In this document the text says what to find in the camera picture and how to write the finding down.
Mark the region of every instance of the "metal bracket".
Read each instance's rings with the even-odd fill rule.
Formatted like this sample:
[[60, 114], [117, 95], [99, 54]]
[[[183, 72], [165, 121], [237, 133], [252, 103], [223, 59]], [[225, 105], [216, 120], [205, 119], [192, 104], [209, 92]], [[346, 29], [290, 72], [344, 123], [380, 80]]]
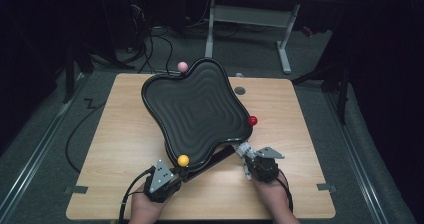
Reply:
[[79, 194], [85, 194], [87, 193], [88, 187], [86, 186], [73, 186], [73, 187], [66, 187], [63, 191], [63, 194], [70, 195], [72, 193], [79, 193]]
[[318, 191], [328, 191], [330, 193], [336, 192], [337, 188], [335, 185], [330, 185], [327, 183], [317, 184]]
[[161, 188], [163, 185], [168, 183], [174, 174], [172, 174], [171, 170], [162, 162], [162, 160], [158, 161], [156, 165], [155, 173], [153, 174], [152, 184], [150, 185], [150, 193], [153, 193], [157, 189]]
[[265, 147], [255, 152], [256, 155], [263, 157], [263, 158], [277, 158], [277, 159], [284, 159], [285, 156], [276, 150], [272, 149], [271, 147]]

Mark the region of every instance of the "ball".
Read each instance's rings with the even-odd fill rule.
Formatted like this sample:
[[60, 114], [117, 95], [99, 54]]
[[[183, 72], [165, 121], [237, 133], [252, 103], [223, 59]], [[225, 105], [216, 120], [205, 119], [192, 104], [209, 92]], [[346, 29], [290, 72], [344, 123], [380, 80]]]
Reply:
[[249, 123], [249, 125], [254, 126], [258, 124], [258, 118], [256, 118], [255, 116], [250, 116], [249, 119], [247, 119], [247, 122]]
[[181, 73], [186, 73], [188, 71], [188, 65], [185, 62], [178, 63], [178, 71]]
[[180, 165], [180, 167], [186, 167], [189, 162], [190, 162], [190, 159], [188, 158], [187, 155], [181, 155], [178, 157], [178, 165]]

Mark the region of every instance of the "concentric grooves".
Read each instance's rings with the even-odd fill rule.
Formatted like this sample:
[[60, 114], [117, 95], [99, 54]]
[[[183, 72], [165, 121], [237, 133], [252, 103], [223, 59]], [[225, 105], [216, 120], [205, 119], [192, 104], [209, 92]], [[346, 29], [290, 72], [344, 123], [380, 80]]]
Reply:
[[143, 101], [165, 137], [169, 158], [190, 158], [189, 170], [207, 163], [220, 144], [250, 137], [248, 112], [234, 95], [224, 69], [202, 59], [185, 76], [154, 76], [142, 89]]

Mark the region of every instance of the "wooden table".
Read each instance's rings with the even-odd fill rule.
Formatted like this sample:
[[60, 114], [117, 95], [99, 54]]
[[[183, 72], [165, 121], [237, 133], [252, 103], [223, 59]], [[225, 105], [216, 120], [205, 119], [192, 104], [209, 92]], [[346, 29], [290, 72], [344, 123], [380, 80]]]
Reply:
[[[68, 218], [117, 219], [122, 196], [136, 176], [158, 159], [172, 167], [163, 135], [141, 100], [140, 90], [149, 76], [117, 76], [77, 182], [88, 190], [72, 195]], [[277, 163], [289, 180], [295, 215], [332, 218], [335, 209], [330, 194], [317, 188], [325, 179], [291, 82], [239, 77], [230, 82], [233, 89], [246, 89], [238, 97], [258, 118], [249, 139], [252, 147], [270, 146], [286, 156]], [[128, 207], [125, 217], [129, 216]], [[161, 220], [177, 219], [270, 219], [270, 215], [234, 154], [183, 183], [161, 216]]]

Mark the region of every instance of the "gray carpet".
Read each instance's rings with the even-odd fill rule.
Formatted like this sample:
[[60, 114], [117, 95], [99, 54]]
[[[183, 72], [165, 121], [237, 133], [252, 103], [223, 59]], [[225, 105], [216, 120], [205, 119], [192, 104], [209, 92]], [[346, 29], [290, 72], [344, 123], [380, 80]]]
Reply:
[[[246, 33], [239, 32], [231, 38], [216, 38], [214, 58], [225, 67], [229, 76], [242, 73], [247, 77], [294, 79], [313, 70], [331, 36], [331, 33], [323, 33], [308, 38], [302, 33], [294, 32], [287, 46], [293, 73], [287, 76], [282, 74], [273, 42], [245, 40], [244, 34]], [[176, 63], [179, 61], [191, 63], [202, 57], [205, 46], [204, 36], [204, 33], [194, 34], [192, 32], [182, 36], [170, 30], [163, 35], [162, 37], [166, 37], [172, 43], [170, 70], [175, 70]], [[153, 38], [153, 43], [154, 51], [150, 64], [155, 70], [163, 70], [171, 47], [160, 38]], [[118, 51], [118, 55], [123, 58], [129, 54]], [[141, 58], [132, 63], [136, 66], [136, 70], [144, 60], [145, 58]], [[148, 72], [149, 68], [146, 67], [143, 71]], [[74, 222], [66, 218], [65, 212], [70, 195], [65, 194], [64, 190], [76, 183], [78, 174], [67, 162], [65, 151], [72, 131], [93, 111], [91, 108], [98, 107], [106, 101], [114, 77], [120, 72], [123, 71], [112, 66], [96, 65], [94, 73], [88, 77], [87, 83], [76, 96], [63, 123], [57, 130], [57, 134], [52, 139], [52, 145], [47, 155], [10, 216], [9, 223], [110, 223], [110, 221]], [[7, 196], [32, 151], [60, 109], [64, 97], [63, 76], [58, 79], [58, 89], [39, 106], [12, 146], [1, 157], [1, 199]], [[334, 118], [333, 109], [326, 99], [327, 96], [320, 91], [318, 84], [319, 82], [308, 82], [296, 86], [295, 90], [324, 176], [327, 183], [334, 185], [337, 189], [331, 193], [336, 216], [329, 220], [301, 220], [301, 222], [374, 223], [349, 161], [338, 120]], [[77, 168], [81, 168], [84, 162], [101, 112], [102, 108], [93, 112], [77, 129], [69, 142], [69, 156]], [[351, 90], [349, 91], [346, 120], [346, 128], [358, 147], [358, 152], [363, 158], [366, 170], [370, 173], [372, 183], [377, 187], [377, 194], [381, 197], [381, 203], [385, 208], [389, 223], [415, 223], [373, 146]]]

